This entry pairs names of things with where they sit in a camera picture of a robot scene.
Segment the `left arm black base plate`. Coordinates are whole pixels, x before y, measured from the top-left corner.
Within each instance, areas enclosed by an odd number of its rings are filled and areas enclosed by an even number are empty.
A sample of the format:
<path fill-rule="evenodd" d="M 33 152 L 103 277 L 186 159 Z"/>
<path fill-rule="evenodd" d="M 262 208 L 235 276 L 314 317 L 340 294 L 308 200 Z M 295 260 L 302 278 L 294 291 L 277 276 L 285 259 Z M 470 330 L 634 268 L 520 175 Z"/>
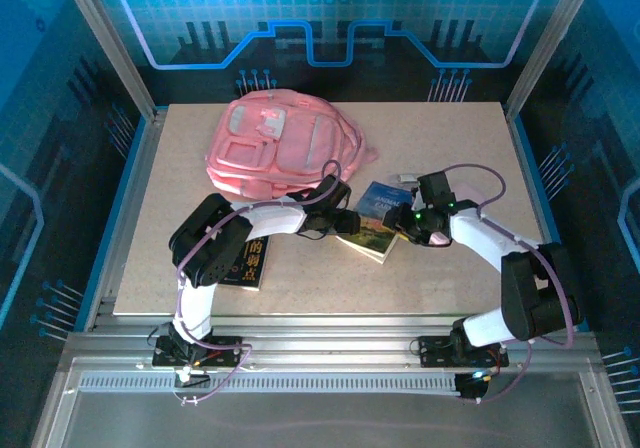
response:
<path fill-rule="evenodd" d="M 217 349 L 203 348 L 199 345 L 187 346 L 175 342 L 170 336 L 160 336 L 156 340 L 152 366 L 182 368 L 189 366 L 196 369 L 233 368 L 241 360 L 245 351 L 242 348 L 231 348 L 231 345 L 242 342 L 237 336 L 214 336 L 207 343 L 215 344 Z"/>

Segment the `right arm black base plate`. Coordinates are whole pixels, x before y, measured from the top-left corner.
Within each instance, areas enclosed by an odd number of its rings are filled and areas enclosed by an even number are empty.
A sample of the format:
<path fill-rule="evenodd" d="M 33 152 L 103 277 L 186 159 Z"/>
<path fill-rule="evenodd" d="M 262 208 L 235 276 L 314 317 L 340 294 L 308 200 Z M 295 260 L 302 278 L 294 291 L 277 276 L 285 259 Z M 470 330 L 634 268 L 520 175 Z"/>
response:
<path fill-rule="evenodd" d="M 474 347 L 447 336 L 420 336 L 416 341 L 422 368 L 494 368 L 510 364 L 499 343 Z"/>

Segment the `Animal Farm paperback book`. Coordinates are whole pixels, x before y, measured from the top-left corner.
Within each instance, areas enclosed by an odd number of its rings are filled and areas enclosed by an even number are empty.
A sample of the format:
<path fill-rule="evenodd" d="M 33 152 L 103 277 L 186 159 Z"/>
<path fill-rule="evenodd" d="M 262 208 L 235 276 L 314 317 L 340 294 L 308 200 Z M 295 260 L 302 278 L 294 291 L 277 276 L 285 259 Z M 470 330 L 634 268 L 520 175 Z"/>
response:
<path fill-rule="evenodd" d="M 359 232 L 340 235 L 338 240 L 383 264 L 397 241 L 397 235 L 383 226 L 384 217 L 390 209 L 411 201 L 410 191 L 372 182 L 355 206 L 360 216 Z"/>

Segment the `blue side rail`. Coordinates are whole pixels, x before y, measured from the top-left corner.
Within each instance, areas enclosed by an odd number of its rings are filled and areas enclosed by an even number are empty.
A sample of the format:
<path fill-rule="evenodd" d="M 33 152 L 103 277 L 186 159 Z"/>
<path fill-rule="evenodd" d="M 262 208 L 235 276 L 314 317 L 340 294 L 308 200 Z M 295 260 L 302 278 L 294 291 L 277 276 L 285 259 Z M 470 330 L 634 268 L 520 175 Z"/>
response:
<path fill-rule="evenodd" d="M 562 239 L 543 186 L 542 178 L 538 170 L 538 163 L 520 117 L 516 116 L 514 120 L 507 120 L 507 127 L 512 138 L 542 240 L 544 243 L 557 243 L 561 245 Z M 562 289 L 564 290 L 567 300 L 570 301 L 571 297 L 573 297 L 577 302 L 579 313 L 583 316 L 581 322 L 574 326 L 574 331 L 576 333 L 589 332 L 590 329 L 585 314 L 584 303 L 580 299 L 578 279 L 575 270 L 569 267 L 569 280 L 565 280 L 561 274 L 559 274 L 558 277 L 562 283 Z"/>

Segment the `aluminium frame post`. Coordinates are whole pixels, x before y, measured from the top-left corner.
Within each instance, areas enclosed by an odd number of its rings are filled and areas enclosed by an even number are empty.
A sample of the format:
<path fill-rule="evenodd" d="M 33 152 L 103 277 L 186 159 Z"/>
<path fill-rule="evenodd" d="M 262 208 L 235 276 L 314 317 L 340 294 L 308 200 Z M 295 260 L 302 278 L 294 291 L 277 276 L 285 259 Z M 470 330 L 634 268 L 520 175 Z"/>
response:
<path fill-rule="evenodd" d="M 74 2 L 141 116 L 146 121 L 155 121 L 157 118 L 155 102 L 101 0 L 74 0 Z"/>
<path fill-rule="evenodd" d="M 584 0 L 558 1 L 507 99 L 505 119 L 509 124 L 520 113 L 583 3 Z"/>

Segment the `aluminium mounting rail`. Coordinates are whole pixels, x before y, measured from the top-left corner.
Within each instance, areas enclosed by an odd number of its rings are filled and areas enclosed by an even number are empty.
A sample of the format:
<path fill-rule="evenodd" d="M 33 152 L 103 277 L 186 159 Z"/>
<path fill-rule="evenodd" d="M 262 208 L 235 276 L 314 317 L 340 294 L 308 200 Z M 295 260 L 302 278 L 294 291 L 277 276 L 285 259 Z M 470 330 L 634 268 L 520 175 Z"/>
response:
<path fill-rule="evenodd" d="M 86 330 L 74 332 L 63 348 L 59 370 L 82 365 L 96 369 L 151 368 L 153 328 L 169 316 L 99 314 Z M 436 315 L 262 315 L 215 316 L 215 334 L 240 336 L 252 347 L 245 366 L 264 372 L 416 372 L 417 357 L 410 342 L 423 335 L 446 335 L 452 316 Z M 596 338 L 577 333 L 569 349 L 557 346 L 561 334 L 533 345 L 526 354 L 523 343 L 509 345 L 514 373 L 527 365 L 533 373 L 601 372 L 604 365 Z"/>

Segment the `pink backpack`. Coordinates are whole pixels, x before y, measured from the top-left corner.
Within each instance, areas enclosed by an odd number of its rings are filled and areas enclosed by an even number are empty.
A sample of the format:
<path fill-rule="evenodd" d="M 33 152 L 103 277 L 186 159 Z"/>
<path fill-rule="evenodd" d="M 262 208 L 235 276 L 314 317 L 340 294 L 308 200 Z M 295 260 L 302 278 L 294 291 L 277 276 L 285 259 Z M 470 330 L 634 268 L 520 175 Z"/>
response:
<path fill-rule="evenodd" d="M 254 91 L 231 102 L 206 156 L 213 185 L 253 200 L 316 187 L 324 164 L 348 180 L 378 158 L 357 123 L 324 99 L 289 89 Z"/>

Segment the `aluminium side rail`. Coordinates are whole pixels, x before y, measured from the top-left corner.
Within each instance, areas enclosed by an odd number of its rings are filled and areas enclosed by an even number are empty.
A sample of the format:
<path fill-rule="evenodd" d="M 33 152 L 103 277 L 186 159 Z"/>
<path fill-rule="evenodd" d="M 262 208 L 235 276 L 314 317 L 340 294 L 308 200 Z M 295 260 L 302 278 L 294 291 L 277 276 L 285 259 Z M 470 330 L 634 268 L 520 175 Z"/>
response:
<path fill-rule="evenodd" d="M 74 330 L 93 329 L 103 299 L 116 299 L 168 109 L 141 120 L 134 135 Z"/>

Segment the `black controller box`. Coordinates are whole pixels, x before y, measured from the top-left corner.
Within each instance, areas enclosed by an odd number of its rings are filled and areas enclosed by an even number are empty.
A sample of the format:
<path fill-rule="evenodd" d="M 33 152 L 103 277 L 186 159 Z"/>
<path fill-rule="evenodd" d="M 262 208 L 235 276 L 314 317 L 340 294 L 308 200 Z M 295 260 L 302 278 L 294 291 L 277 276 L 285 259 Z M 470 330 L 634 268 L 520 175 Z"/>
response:
<path fill-rule="evenodd" d="M 494 374 L 489 371 L 456 373 L 454 382 L 459 399 L 464 402 L 480 404 L 488 392 L 493 377 Z"/>

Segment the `grey metal panel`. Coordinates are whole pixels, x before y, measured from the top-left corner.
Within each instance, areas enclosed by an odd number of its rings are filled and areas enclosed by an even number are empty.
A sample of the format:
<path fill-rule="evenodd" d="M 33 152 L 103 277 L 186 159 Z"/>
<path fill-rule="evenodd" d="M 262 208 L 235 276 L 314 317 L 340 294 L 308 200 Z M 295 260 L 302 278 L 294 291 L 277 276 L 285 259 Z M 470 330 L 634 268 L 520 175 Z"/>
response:
<path fill-rule="evenodd" d="M 474 404 L 407 393 L 168 392 L 53 385 L 30 448 L 640 448 L 640 415 L 589 374 L 529 374 Z"/>

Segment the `black book with portrait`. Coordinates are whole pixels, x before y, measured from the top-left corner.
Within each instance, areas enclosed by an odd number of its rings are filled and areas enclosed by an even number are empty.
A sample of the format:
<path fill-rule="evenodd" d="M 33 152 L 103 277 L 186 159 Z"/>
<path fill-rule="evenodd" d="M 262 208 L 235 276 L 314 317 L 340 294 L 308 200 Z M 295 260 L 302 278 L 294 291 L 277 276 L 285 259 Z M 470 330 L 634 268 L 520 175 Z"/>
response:
<path fill-rule="evenodd" d="M 268 248 L 268 237 L 247 241 L 233 262 L 231 270 L 220 284 L 247 291 L 259 291 L 266 266 Z"/>

